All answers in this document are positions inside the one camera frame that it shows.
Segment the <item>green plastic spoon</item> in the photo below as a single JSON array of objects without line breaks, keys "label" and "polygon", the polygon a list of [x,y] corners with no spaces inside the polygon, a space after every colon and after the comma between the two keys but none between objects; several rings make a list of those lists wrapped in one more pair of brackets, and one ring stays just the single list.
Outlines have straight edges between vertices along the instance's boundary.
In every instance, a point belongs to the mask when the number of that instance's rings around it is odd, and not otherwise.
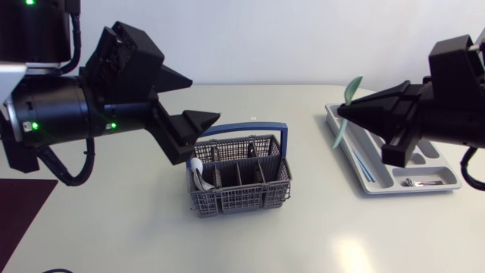
[{"label": "green plastic spoon", "polygon": [[[350,105],[350,103],[352,102],[352,98],[354,97],[355,91],[357,91],[358,86],[361,84],[362,77],[363,76],[360,75],[360,76],[357,76],[354,80],[352,80],[347,86],[346,91],[343,93],[346,99],[347,106]],[[336,135],[335,142],[333,142],[332,149],[335,149],[340,144],[343,134],[346,131],[346,127],[347,127],[347,120],[344,118],[342,121],[342,124],[340,125],[339,133]]]}]

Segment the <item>gray plastic basket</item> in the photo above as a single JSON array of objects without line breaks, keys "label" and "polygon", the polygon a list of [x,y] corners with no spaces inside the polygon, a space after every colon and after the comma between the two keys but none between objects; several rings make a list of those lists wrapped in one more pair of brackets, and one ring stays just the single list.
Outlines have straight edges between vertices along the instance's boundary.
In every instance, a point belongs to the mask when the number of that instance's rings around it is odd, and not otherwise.
[{"label": "gray plastic basket", "polygon": [[273,135],[249,136],[196,143],[195,157],[204,167],[202,178],[215,186],[199,190],[187,162],[187,184],[192,210],[199,217],[281,207],[289,198],[291,173],[286,161],[287,126],[251,122],[211,127],[203,136],[237,130],[279,130],[281,145]]}]

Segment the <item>white wall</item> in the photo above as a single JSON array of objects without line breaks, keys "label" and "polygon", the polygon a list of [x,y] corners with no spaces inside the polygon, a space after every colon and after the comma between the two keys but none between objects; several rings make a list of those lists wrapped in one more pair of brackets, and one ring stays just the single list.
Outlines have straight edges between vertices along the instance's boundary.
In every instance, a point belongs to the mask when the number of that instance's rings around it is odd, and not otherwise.
[{"label": "white wall", "polygon": [[195,83],[347,84],[385,89],[429,74],[435,42],[485,27],[478,0],[84,0],[87,61],[103,26],[147,32]]}]

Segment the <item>metal spoon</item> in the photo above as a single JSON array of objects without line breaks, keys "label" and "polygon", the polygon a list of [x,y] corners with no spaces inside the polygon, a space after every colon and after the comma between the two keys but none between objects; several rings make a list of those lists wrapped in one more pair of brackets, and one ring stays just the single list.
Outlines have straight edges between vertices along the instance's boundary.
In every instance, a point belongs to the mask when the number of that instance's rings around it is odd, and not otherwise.
[{"label": "metal spoon", "polygon": [[406,185],[410,187],[422,187],[422,186],[436,186],[436,185],[443,185],[441,180],[438,181],[413,181],[411,178],[406,178]]}]

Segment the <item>gray cutlery tray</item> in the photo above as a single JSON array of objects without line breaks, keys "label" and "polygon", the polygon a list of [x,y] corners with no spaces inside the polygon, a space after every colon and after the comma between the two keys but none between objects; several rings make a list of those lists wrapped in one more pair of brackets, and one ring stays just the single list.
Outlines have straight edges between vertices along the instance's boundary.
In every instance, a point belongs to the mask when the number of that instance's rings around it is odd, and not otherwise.
[{"label": "gray cutlery tray", "polygon": [[[336,113],[340,104],[326,104],[327,123],[333,133],[340,129],[342,118]],[[413,151],[406,168],[385,165],[381,162],[380,147],[383,140],[377,135],[349,122],[343,135],[342,147],[353,170],[358,176],[366,193],[416,193],[441,190],[456,190],[462,187],[462,182],[450,168],[448,162],[428,140],[420,140]],[[376,178],[376,182],[368,181],[358,163],[354,150]],[[443,185],[410,187],[406,178],[416,181],[440,180]]]}]

